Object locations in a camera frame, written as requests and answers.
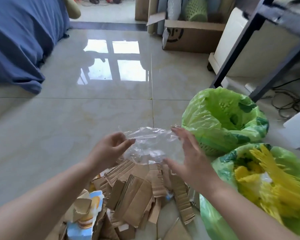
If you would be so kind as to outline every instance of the black metal frame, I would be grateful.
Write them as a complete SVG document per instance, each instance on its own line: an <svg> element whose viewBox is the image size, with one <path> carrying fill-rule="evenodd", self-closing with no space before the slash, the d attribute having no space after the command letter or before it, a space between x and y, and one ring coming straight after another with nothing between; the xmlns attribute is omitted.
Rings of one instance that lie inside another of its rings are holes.
<svg viewBox="0 0 300 240"><path fill-rule="evenodd" d="M289 32L300 37L300 15L289 11L285 7L273 3L274 0L260 0L253 13L249 16L249 21L241 32L236 43L232 47L225 62L221 66L210 88L221 86L221 82L227 75L228 71L236 61L244 46L248 43L253 32L260 30L265 20L272 22L275 25L287 29ZM281 62L268 76L262 79L257 88L250 94L250 98L256 102L274 83L280 80L283 75L300 60L300 41L288 56Z"/></svg>

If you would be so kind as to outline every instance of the bed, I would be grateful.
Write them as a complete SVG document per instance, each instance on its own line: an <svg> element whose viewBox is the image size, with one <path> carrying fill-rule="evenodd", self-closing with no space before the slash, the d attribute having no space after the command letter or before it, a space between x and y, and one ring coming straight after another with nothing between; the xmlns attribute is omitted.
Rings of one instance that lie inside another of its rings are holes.
<svg viewBox="0 0 300 240"><path fill-rule="evenodd" d="M0 84L40 93L40 65L69 27L63 0L0 0Z"/></svg>

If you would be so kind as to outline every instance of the debris on floor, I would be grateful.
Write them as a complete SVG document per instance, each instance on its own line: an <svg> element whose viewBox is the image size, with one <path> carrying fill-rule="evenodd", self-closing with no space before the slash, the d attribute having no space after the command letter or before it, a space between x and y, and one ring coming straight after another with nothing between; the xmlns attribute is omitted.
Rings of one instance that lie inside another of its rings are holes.
<svg viewBox="0 0 300 240"><path fill-rule="evenodd" d="M157 225L160 210L173 198L180 217L163 239L191 239L184 226L195 217L190 192L194 194L166 165L121 159L95 177L67 211L68 239L134 239L136 229L144 230L148 222Z"/></svg>

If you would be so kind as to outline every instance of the right hand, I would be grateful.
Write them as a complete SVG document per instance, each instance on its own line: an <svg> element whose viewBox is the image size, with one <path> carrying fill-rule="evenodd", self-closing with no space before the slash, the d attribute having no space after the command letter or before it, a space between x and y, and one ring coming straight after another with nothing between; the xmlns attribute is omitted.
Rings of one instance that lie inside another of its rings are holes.
<svg viewBox="0 0 300 240"><path fill-rule="evenodd" d="M195 191L203 195L208 194L215 189L216 183L221 181L212 168L210 160L201 150L194 135L189 131L178 127L172 127L171 130L182 142L184 164L180 165L170 158L165 158L164 163Z"/></svg>

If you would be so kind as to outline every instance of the left hand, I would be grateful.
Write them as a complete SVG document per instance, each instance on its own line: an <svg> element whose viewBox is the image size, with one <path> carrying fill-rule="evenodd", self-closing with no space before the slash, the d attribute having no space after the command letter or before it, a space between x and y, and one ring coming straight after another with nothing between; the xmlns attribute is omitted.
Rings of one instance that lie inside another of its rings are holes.
<svg viewBox="0 0 300 240"><path fill-rule="evenodd" d="M122 132L103 137L92 149L87 161L102 172L112 167L116 160L132 145L136 139L127 139Z"/></svg>

